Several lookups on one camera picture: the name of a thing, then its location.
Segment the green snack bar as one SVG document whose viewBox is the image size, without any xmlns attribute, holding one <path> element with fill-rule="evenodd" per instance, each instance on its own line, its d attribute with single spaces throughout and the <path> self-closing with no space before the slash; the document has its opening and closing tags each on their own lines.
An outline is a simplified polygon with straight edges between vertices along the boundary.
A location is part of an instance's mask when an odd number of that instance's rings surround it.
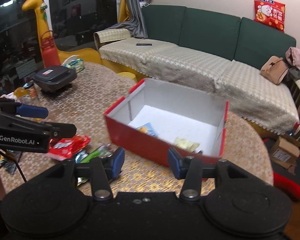
<svg viewBox="0 0 300 240">
<path fill-rule="evenodd" d="M 91 159 L 94 158 L 107 158 L 113 154 L 110 144 L 107 145 L 101 145 L 95 150 L 93 150 L 91 153 L 87 153 L 86 151 L 83 151 L 82 154 L 80 154 L 80 158 L 76 160 L 76 163 L 88 163 L 91 161 Z"/>
</svg>

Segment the red snack bag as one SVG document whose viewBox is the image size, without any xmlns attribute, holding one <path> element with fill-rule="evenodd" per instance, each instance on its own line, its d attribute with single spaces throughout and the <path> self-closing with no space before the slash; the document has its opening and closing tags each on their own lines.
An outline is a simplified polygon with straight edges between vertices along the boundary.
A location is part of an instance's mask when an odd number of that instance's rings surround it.
<svg viewBox="0 0 300 240">
<path fill-rule="evenodd" d="M 84 149 L 91 139 L 87 135 L 76 135 L 72 138 L 64 138 L 57 142 L 47 152 L 47 156 L 57 161 L 71 159 L 80 150 Z"/>
</svg>

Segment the cream snack bag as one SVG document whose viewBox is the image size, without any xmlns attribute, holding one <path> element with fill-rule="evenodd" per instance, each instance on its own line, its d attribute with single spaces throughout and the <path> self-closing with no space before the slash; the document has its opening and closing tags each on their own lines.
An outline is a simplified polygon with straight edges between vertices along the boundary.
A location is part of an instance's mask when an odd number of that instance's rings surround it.
<svg viewBox="0 0 300 240">
<path fill-rule="evenodd" d="M 174 140 L 174 145 L 183 150 L 187 150 L 189 152 L 195 152 L 196 149 L 200 146 L 198 142 L 192 142 L 184 138 L 176 137 Z"/>
</svg>

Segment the light blue snack packet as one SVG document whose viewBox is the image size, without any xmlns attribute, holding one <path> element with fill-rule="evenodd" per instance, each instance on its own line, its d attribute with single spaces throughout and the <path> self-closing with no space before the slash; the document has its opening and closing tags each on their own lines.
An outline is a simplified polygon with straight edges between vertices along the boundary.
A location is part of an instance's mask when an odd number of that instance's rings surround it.
<svg viewBox="0 0 300 240">
<path fill-rule="evenodd" d="M 142 132 L 142 133 L 145 133 L 147 135 L 150 135 L 150 136 L 153 136 L 153 137 L 158 137 L 158 133 L 152 127 L 150 122 L 138 127 L 137 130 Z"/>
</svg>

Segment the clear glass jar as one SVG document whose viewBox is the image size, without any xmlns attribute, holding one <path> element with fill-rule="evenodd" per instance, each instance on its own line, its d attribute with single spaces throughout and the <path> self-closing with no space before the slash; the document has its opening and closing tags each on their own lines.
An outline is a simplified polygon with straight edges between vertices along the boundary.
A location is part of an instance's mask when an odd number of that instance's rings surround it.
<svg viewBox="0 0 300 240">
<path fill-rule="evenodd" d="M 40 106 L 38 95 L 33 81 L 29 81 L 23 87 L 17 88 L 13 92 L 17 100 L 23 104 L 31 106 Z"/>
</svg>

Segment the black tray device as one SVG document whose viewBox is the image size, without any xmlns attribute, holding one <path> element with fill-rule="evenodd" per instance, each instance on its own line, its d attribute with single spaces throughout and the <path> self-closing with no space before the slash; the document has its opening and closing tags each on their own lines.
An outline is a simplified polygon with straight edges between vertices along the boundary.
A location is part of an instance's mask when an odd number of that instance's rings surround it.
<svg viewBox="0 0 300 240">
<path fill-rule="evenodd" d="M 51 66 L 40 70 L 33 81 L 45 92 L 55 92 L 74 81 L 77 73 L 64 66 Z"/>
</svg>

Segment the yellow giraffe statue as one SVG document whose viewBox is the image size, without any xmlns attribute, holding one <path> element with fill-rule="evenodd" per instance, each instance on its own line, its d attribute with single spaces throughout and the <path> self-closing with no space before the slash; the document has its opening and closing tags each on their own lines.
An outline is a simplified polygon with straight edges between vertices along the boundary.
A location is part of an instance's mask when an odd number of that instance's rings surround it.
<svg viewBox="0 0 300 240">
<path fill-rule="evenodd" d="M 44 53 L 42 50 L 42 39 L 48 37 L 49 36 L 48 33 L 50 33 L 52 29 L 49 27 L 47 21 L 47 12 L 46 12 L 47 9 L 46 8 L 42 9 L 42 4 L 47 4 L 47 3 L 45 3 L 45 0 L 26 0 L 23 3 L 21 9 L 23 11 L 34 10 L 36 16 L 36 26 L 37 26 L 37 35 L 38 35 L 40 53 L 42 56 L 43 65 L 44 67 L 46 67 L 45 60 L 44 60 Z M 102 63 L 100 54 L 93 48 L 83 48 L 71 52 L 71 51 L 61 51 L 57 49 L 56 45 L 54 45 L 53 50 L 55 51 L 55 56 L 58 57 L 59 63 L 62 63 L 64 60 L 66 60 L 72 55 L 77 55 L 84 62 L 93 62 L 96 64 Z"/>
</svg>

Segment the tissue pack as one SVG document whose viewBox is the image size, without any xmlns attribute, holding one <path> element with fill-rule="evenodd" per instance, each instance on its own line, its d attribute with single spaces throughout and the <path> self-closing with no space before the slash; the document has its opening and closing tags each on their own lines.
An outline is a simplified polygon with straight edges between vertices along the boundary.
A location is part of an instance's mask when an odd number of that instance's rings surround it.
<svg viewBox="0 0 300 240">
<path fill-rule="evenodd" d="M 84 62 L 82 59 L 78 57 L 78 55 L 72 55 L 68 57 L 63 63 L 62 66 L 67 67 L 69 69 L 73 69 L 76 73 L 81 72 L 85 69 Z"/>
</svg>

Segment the cardboard parcel on floor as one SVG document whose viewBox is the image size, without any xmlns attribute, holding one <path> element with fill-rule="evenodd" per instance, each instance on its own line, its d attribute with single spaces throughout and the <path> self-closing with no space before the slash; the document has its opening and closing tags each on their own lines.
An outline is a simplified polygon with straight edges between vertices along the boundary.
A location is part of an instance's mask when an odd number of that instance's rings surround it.
<svg viewBox="0 0 300 240">
<path fill-rule="evenodd" d="M 283 137 L 279 137 L 270 150 L 270 159 L 289 169 L 300 155 L 300 149 Z"/>
</svg>

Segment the green sofa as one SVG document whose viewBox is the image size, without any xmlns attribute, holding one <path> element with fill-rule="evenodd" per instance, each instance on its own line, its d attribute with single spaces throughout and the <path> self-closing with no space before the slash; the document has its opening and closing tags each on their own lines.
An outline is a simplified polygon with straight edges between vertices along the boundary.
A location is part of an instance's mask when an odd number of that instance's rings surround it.
<svg viewBox="0 0 300 240">
<path fill-rule="evenodd" d="M 176 5 L 150 5 L 142 14 L 148 38 L 94 34 L 101 59 L 224 98 L 232 112 L 276 134 L 300 130 L 288 86 L 260 74 L 270 57 L 285 57 L 294 37 L 245 17 Z"/>
</svg>

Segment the phone on sofa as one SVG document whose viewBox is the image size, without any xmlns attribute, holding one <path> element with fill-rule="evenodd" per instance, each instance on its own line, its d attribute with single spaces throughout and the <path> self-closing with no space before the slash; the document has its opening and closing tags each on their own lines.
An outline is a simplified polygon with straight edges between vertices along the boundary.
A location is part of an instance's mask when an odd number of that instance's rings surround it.
<svg viewBox="0 0 300 240">
<path fill-rule="evenodd" d="M 138 46 L 138 47 L 151 47 L 151 46 L 153 46 L 153 44 L 152 43 L 140 43 L 140 42 L 138 42 L 138 43 L 136 43 L 136 46 Z"/>
</svg>

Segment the beige handbag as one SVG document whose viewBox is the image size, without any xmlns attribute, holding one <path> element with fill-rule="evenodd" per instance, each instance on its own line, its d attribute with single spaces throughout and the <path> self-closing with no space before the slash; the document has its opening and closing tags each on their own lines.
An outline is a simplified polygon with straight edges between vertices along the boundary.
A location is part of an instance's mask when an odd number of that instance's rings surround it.
<svg viewBox="0 0 300 240">
<path fill-rule="evenodd" d="M 262 66 L 260 74 L 275 85 L 279 85 L 287 75 L 288 69 L 282 57 L 272 56 Z"/>
</svg>

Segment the grey curtain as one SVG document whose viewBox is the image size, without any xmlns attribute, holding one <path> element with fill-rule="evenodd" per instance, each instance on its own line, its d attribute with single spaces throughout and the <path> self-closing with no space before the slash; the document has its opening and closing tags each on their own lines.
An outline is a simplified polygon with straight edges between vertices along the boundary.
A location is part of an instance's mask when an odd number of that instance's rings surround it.
<svg viewBox="0 0 300 240">
<path fill-rule="evenodd" d="M 125 13 L 125 19 L 106 29 L 111 36 L 108 41 L 127 38 L 128 34 L 134 38 L 148 38 L 139 0 L 121 0 L 120 12 Z"/>
</svg>

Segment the pink jacket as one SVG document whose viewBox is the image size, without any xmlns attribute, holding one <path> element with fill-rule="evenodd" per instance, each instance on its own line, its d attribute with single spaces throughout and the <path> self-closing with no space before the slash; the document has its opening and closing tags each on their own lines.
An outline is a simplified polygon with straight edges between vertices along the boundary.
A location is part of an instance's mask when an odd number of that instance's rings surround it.
<svg viewBox="0 0 300 240">
<path fill-rule="evenodd" d="M 290 47 L 286 51 L 285 56 L 289 66 L 286 80 L 300 80 L 300 49 L 296 47 Z"/>
</svg>

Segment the red printed cushion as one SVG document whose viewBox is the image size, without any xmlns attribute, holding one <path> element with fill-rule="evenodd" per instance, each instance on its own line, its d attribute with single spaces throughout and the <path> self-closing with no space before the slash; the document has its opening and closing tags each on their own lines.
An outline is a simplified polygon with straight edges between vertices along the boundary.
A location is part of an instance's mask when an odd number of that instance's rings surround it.
<svg viewBox="0 0 300 240">
<path fill-rule="evenodd" d="M 274 0 L 254 0 L 255 22 L 275 28 L 281 32 L 285 29 L 286 5 Z"/>
</svg>

